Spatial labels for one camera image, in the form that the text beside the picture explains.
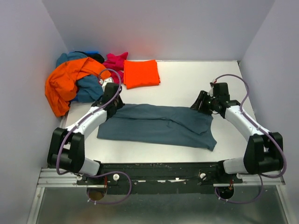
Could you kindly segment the grey-blue t-shirt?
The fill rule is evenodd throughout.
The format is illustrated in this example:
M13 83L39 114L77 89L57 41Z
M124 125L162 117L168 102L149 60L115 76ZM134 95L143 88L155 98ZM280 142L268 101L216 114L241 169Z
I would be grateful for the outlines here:
M212 116L188 107L126 104L99 126L97 138L213 151L212 121Z

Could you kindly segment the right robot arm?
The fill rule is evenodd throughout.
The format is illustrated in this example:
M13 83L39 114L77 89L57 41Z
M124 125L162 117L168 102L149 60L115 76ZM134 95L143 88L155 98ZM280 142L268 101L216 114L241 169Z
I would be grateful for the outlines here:
M264 175L285 170L282 135L260 126L245 112L243 103L231 100L227 83L212 83L209 92L199 93L191 109L206 115L219 114L247 141L243 157L222 161L225 173Z

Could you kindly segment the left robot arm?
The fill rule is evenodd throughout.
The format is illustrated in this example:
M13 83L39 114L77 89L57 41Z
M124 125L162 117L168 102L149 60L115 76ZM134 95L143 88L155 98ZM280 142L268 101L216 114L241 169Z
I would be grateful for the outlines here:
M124 106L120 97L121 85L108 83L103 95L95 101L89 111L74 124L53 131L47 164L65 172L96 176L100 163L85 156L85 140L101 124L113 117Z

